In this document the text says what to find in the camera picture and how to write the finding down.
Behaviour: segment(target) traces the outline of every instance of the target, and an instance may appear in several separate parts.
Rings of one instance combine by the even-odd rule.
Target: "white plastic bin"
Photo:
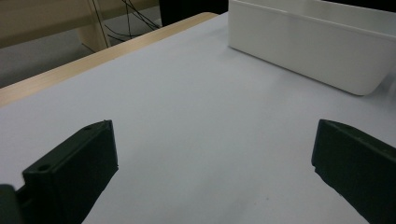
[[[230,0],[229,45],[365,95],[396,64],[396,14],[317,0]]]

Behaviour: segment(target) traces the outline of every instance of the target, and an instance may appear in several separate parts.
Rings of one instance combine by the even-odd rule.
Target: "table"
[[[114,123],[84,223],[367,223],[310,164],[319,119],[396,146],[395,73],[359,97],[228,47],[227,13],[0,108],[0,179]]]

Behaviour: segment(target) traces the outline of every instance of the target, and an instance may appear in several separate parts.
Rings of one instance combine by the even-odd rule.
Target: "wooden table edge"
[[[187,30],[192,26],[195,26],[204,21],[208,21],[216,16],[217,14],[210,12],[200,13],[198,15],[187,18],[186,20],[165,26],[148,34],[141,35],[137,38],[118,44],[109,49],[104,49],[102,51],[96,52],[72,63],[67,63],[60,67],[49,70],[48,72],[6,86],[0,89],[0,107],[11,104],[12,102],[18,101],[36,92],[42,91],[70,77],[74,77],[82,72],[94,68],[101,63],[114,60],[124,54],[130,53],[138,49],[142,49],[145,46],[165,39],[168,36],[175,35],[179,32]]]

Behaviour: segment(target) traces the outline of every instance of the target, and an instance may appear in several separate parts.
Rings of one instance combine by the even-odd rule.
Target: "cable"
[[[126,4],[128,7],[130,7],[134,12],[132,12],[132,14],[137,17],[139,20],[141,20],[142,22],[144,22],[151,30],[155,30],[160,28],[157,24],[155,24],[153,21],[151,21],[149,18],[147,18],[145,15],[143,15],[142,13],[140,13],[135,7],[134,4],[132,4],[131,0],[129,1],[129,4],[126,2],[126,0],[121,0],[124,4]]]
[[[105,27],[106,27],[111,33],[113,33],[113,34],[115,34],[115,35],[128,36],[128,37],[137,37],[137,36],[140,36],[140,35],[123,35],[123,34],[117,33],[117,32],[115,32],[114,30],[110,29],[110,27],[108,27],[107,25],[105,25]]]
[[[126,10],[126,20],[128,21],[129,38],[132,39],[131,24],[129,23],[128,5],[126,4],[126,2],[125,2],[125,10]]]
[[[95,1],[92,0],[92,3],[93,3],[93,6],[94,6],[94,8],[95,8],[96,17],[98,18],[98,21],[99,21],[99,24],[100,24],[100,29],[102,30],[103,38],[106,40],[105,31],[103,30],[102,22],[101,22],[101,20],[100,20],[99,14],[98,14],[98,9],[96,8]]]
[[[134,4],[132,4],[132,2],[131,2],[131,0],[128,0],[129,1],[129,3],[131,4],[131,8],[136,12],[136,13],[138,13],[139,15],[140,15],[140,17],[143,17],[143,18],[145,18],[146,20],[148,20],[155,28],[160,28],[157,24],[155,24],[153,21],[151,21],[149,18],[147,18],[145,15],[143,15],[142,13],[140,13],[140,11],[138,11],[137,9],[136,9],[136,7],[134,7]]]
[[[113,35],[107,35],[107,36],[108,36],[108,37],[111,37],[111,38],[113,38],[113,39],[116,39],[116,40],[118,40],[118,41],[120,41],[120,42],[125,42],[125,40],[116,38],[116,37],[113,36]]]

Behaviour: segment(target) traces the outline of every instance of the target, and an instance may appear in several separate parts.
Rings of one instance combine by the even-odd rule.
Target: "white tabletop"
[[[311,165],[318,120],[396,147],[396,81],[364,97],[228,47],[227,14],[0,108],[0,180],[112,119],[120,169],[84,223],[367,223]]]

